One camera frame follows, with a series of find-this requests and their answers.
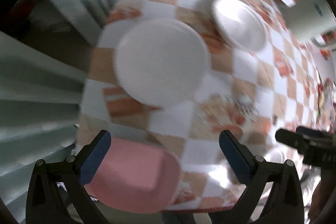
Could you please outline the pink rectangular plate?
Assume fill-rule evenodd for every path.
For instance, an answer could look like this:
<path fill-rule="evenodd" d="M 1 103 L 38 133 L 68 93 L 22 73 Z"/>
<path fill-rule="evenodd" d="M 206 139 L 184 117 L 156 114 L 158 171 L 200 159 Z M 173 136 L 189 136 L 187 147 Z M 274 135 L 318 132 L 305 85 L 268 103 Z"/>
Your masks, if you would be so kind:
<path fill-rule="evenodd" d="M 157 213 L 177 197 L 178 159 L 167 149 L 113 138 L 86 191 L 103 204 L 131 213 Z"/>

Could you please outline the white round plate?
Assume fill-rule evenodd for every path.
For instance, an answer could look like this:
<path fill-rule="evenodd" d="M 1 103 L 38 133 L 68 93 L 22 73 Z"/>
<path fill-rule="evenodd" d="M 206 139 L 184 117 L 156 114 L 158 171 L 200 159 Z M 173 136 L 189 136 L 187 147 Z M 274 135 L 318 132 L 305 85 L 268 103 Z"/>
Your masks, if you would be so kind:
<path fill-rule="evenodd" d="M 121 38 L 114 56 L 123 90 L 144 105 L 162 108 L 193 100 L 210 65 L 200 34 L 176 19 L 139 23 Z"/>

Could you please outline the checkered printed tablecloth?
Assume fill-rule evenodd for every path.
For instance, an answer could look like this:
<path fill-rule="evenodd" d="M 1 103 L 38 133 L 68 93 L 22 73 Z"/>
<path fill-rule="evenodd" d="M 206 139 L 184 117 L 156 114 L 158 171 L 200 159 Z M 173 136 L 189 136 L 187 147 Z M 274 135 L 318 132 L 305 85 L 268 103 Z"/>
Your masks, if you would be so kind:
<path fill-rule="evenodd" d="M 81 107 L 79 145 L 112 135 L 88 193 L 132 212 L 228 209 L 244 186 L 219 147 L 224 129 L 303 174 L 275 133 L 315 125 L 311 52 L 273 0 L 118 0 Z"/>

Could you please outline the pale green curtain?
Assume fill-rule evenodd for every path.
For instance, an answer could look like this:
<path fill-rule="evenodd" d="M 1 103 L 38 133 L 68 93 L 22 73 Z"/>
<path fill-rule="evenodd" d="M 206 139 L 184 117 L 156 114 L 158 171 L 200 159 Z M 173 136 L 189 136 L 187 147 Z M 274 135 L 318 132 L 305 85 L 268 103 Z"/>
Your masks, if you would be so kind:
<path fill-rule="evenodd" d="M 35 162 L 75 146 L 87 72 L 116 0 L 1 0 L 1 223 L 25 223 Z"/>

